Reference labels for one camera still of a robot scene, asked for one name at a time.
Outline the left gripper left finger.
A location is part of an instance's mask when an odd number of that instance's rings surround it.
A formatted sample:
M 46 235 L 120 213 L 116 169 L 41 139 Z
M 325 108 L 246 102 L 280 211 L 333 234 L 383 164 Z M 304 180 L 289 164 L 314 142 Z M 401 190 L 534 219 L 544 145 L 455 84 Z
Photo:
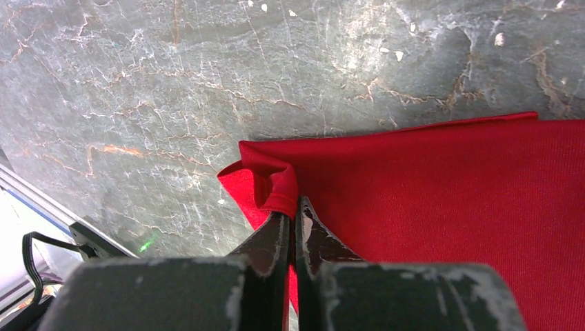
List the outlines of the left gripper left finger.
M 41 330 L 286 330 L 290 219 L 273 212 L 224 257 L 81 264 Z

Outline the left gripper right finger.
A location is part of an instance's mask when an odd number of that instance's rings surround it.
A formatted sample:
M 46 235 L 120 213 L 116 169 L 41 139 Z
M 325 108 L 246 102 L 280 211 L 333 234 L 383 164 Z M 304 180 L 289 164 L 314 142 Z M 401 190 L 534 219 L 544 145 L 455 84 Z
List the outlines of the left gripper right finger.
M 371 263 L 300 197 L 295 269 L 301 330 L 525 330 L 509 287 L 474 263 Z

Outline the red cloth napkin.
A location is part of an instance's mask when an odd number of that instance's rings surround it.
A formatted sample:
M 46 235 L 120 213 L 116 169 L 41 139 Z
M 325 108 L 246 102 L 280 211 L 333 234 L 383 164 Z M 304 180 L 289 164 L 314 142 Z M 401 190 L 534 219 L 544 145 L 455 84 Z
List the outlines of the red cloth napkin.
M 241 141 L 218 180 L 253 228 L 310 199 L 376 262 L 496 269 L 529 330 L 584 329 L 584 122 L 534 112 L 358 137 Z

